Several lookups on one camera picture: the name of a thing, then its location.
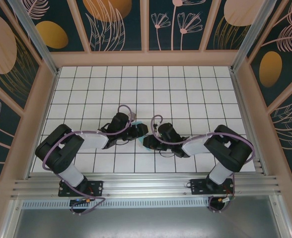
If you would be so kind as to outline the aluminium corner post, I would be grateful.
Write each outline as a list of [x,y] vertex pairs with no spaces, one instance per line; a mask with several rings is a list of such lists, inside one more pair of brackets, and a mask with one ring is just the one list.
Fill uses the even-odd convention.
[[31,40],[33,41],[40,55],[42,56],[44,62],[48,66],[49,70],[54,76],[56,76],[58,74],[58,67],[54,63],[54,60],[51,57],[51,54],[44,41],[42,40],[38,30],[36,29],[36,26],[34,25],[32,19],[27,14],[23,3],[20,0],[8,0],[8,2],[12,10],[16,13],[24,29],[29,34]]
[[230,73],[235,74],[235,72],[240,68],[247,53],[251,49],[253,43],[257,39],[260,31],[263,29],[267,19],[269,18],[271,12],[273,11],[277,0],[265,0],[260,7],[253,23],[251,24],[242,44],[230,66]]

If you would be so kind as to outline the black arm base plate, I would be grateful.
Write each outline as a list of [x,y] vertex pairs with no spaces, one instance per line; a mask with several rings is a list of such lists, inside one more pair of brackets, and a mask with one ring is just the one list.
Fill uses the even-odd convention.
[[192,195],[226,195],[226,192],[233,193],[234,190],[231,178],[227,178],[222,184],[217,184],[209,178],[191,179],[187,187],[190,188]]
[[[90,196],[101,196],[103,191],[103,181],[88,181],[87,188],[82,191]],[[64,182],[59,182],[58,197],[78,197],[81,196],[77,192],[69,188]]]

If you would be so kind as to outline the short aluminium rail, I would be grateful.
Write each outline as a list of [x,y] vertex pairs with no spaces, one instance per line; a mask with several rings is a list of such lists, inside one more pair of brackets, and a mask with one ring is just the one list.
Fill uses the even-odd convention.
[[254,166],[256,167],[256,171],[258,173],[262,172],[262,174],[264,174],[265,176],[268,176],[269,172],[263,158],[263,154],[260,148],[260,144],[258,142],[258,138],[257,138],[256,131],[255,131],[253,121],[252,121],[252,117],[251,117],[243,90],[240,86],[240,83],[236,74],[234,72],[231,72],[230,75],[231,75],[231,80],[232,80],[234,90],[236,93],[236,97],[238,99],[240,112],[242,113],[242,117],[243,117],[242,120],[243,120],[244,128],[246,130],[247,138],[252,143],[255,149],[255,157],[253,159]]

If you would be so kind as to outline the long aluminium rail beam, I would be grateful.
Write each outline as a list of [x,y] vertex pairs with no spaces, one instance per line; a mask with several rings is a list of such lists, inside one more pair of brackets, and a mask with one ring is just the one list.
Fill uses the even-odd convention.
[[[204,179],[206,173],[85,173],[88,180],[103,181],[106,198],[168,198],[191,196],[186,184]],[[258,196],[281,193],[275,176],[260,173],[235,175],[235,195]],[[57,198],[59,178],[52,173],[31,173],[28,179],[16,180],[11,197],[21,199]]]

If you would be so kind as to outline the grey metal panel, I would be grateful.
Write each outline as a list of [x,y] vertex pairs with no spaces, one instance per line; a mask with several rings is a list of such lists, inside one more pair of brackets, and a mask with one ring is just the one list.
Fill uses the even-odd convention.
[[222,212],[196,204],[182,207],[104,208],[84,215],[23,200],[10,205],[0,238],[292,238],[280,196],[237,197]]

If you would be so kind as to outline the teal paper sheet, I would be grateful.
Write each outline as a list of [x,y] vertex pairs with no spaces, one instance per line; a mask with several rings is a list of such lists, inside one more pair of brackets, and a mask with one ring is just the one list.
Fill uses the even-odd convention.
[[142,137],[138,137],[137,139],[134,140],[134,144],[135,144],[135,153],[141,153],[141,154],[146,154],[146,153],[151,153],[152,150],[149,149],[149,148],[146,148],[144,145],[143,145],[143,141],[144,141],[144,138],[147,136],[146,135],[143,135]]

